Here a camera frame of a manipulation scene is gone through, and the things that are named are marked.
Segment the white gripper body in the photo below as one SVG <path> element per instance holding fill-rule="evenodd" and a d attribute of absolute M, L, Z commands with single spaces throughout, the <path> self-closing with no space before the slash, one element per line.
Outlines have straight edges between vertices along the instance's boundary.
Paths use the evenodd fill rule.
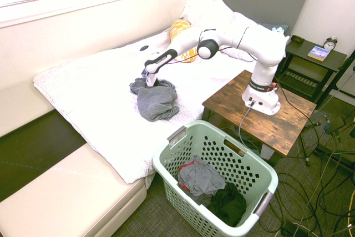
<path fill-rule="evenodd" d="M 145 76 L 145 80 L 146 80 L 146 85 L 148 87 L 154 87 L 154 86 L 157 86 L 159 84 L 158 74 L 157 73 L 148 73 Z"/>

